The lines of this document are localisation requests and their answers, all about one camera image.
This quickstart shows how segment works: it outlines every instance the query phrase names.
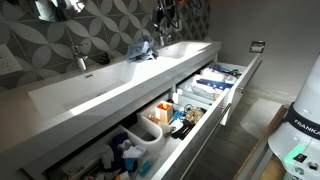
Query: power outlet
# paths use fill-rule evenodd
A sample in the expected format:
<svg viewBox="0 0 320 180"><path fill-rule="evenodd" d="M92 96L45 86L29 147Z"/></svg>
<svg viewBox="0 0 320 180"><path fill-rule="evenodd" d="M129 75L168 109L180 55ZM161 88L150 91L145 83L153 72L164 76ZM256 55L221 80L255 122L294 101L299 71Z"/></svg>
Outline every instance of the power outlet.
<svg viewBox="0 0 320 180"><path fill-rule="evenodd" d="M16 58L5 44L0 45L0 75L22 70Z"/></svg>

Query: double sink basin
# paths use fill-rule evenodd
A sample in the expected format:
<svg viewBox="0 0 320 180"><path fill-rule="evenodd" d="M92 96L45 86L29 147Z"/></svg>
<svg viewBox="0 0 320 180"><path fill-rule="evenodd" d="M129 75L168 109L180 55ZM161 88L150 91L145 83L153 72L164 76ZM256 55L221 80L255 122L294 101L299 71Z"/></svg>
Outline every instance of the double sink basin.
<svg viewBox="0 0 320 180"><path fill-rule="evenodd" d="M51 119L66 111L76 115L94 107L94 103L90 104L90 101L99 97L103 97L106 101L117 96L118 92L125 88L132 88L158 75L182 59L188 59L201 52L210 44L210 42L178 42L158 49L157 60L130 63L123 58L122 61L104 68L30 91L29 96L44 119Z"/></svg>

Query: geometric wallpaper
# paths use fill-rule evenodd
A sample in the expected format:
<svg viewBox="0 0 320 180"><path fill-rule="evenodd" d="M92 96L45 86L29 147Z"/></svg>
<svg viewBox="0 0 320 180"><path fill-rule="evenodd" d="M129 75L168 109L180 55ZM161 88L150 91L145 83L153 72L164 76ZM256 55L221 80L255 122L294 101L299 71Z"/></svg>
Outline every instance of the geometric wallpaper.
<svg viewBox="0 0 320 180"><path fill-rule="evenodd" d="M171 32L173 40L203 40L207 36L210 2L201 1L197 18L187 5L179 5L183 29ZM89 56L86 64L92 65L105 52L110 58L125 55L128 45L142 34L154 37L158 44L151 14L139 0L87 0L81 13L64 22L37 20L1 0L0 44L8 46L22 71L0 75L0 92L77 70L70 49L73 44L88 44L81 50Z"/></svg>

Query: white drawer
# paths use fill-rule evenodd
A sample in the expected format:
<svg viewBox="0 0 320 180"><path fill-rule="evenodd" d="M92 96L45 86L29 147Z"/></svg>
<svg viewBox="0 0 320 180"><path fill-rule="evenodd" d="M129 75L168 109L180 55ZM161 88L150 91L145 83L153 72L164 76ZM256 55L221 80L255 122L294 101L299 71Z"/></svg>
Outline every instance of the white drawer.
<svg viewBox="0 0 320 180"><path fill-rule="evenodd" d="M229 89L229 93L226 95L226 97L219 96L219 98L224 98L224 104L223 104L224 106L226 106L229 103L232 104L230 110L226 113L226 116L221 121L222 125L225 125L227 123L234 109L237 107L243 93L245 92L245 88L247 84L250 82L250 79L254 76L255 72L259 68L262 62L258 60L259 56L260 54L257 54L248 66L239 66L239 65L227 64L227 63L221 63L221 62L215 63L229 70L238 69L238 71L241 73L241 76L239 77L237 82L232 86L232 88ZM203 102L205 104L212 104L214 101L213 97L212 99L210 99L209 95L196 94L192 92L190 88L188 88L188 84L190 84L191 82L192 82L192 78L186 80L184 83L179 85L177 87L177 93L192 99L197 99L198 101Z"/></svg>
<svg viewBox="0 0 320 180"><path fill-rule="evenodd" d="M138 119L142 118L146 121L150 121L147 119L149 114L154 113L154 107L161 100L172 99L175 103L174 108L177 110L183 109L183 107L187 104L191 104L192 106L202 107L206 109L206 113L199 120L199 122L193 127L193 129L189 132L189 134L183 139L173 139L172 137L162 137L161 143L156 143L154 141L154 147L150 147L147 144L140 144L141 146L146 147L149 150L149 154L144 157L148 159L155 154L158 158L154 162L151 170L146 174L145 177L140 177L139 175L134 175L133 179L180 179L191 166L193 161L196 159L198 154L200 153L202 147L206 143L207 139L210 137L215 127L220 123L221 119L229 109L230 105L223 111L220 107L224 103L224 98L229 92L229 89L225 90L221 94L221 98L217 101L213 102L212 105L208 105L202 102L197 101L196 99L191 99L188 97L184 97L177 93L166 94L156 100L149 107L145 108L141 112L137 113ZM175 126L179 129L179 125L181 122L179 120L174 121L171 125L167 125L164 123L160 123L159 127L161 127L164 135L170 129L170 127Z"/></svg>
<svg viewBox="0 0 320 180"><path fill-rule="evenodd" d="M228 119L230 118L233 111L237 107L239 101L241 100L242 95L246 90L246 86L249 84L251 78L254 76L255 72L258 70L260 64L262 63L262 60L259 60L259 56L260 56L260 54L257 54L247 67L233 65L233 64L220 63L220 62L217 63L224 68L238 69L240 72L242 72L242 75L237 80L237 82L232 86L229 94L225 98L224 105L231 103L232 106L231 106L230 110L227 112L224 119L221 121L222 125L225 125L227 123Z"/></svg>
<svg viewBox="0 0 320 180"><path fill-rule="evenodd" d="M47 174L47 177L50 180L80 179L81 176L85 175L98 165L100 160L100 148L105 144L110 144L114 136L124 132L125 131L121 127L114 128L107 135L92 144L90 147L81 151L79 154L77 154L67 162L61 164L60 166L48 170L44 174Z"/></svg>

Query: chrome faucet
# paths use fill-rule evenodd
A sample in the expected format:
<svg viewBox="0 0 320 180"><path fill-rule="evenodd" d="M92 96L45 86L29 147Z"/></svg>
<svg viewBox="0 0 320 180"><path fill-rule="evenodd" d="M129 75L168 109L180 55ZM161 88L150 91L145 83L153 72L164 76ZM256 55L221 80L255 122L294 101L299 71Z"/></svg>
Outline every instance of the chrome faucet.
<svg viewBox="0 0 320 180"><path fill-rule="evenodd" d="M160 30L159 37L160 37L160 47L170 44L171 35L168 33L167 28L163 31Z"/></svg>
<svg viewBox="0 0 320 180"><path fill-rule="evenodd" d="M81 52L81 48L80 48L81 46L87 46L87 45L88 45L87 43L84 43L80 45L73 45L71 47L73 52L73 57L76 60L80 71L85 71L87 69L86 63L84 61L88 59L88 56L84 55Z"/></svg>

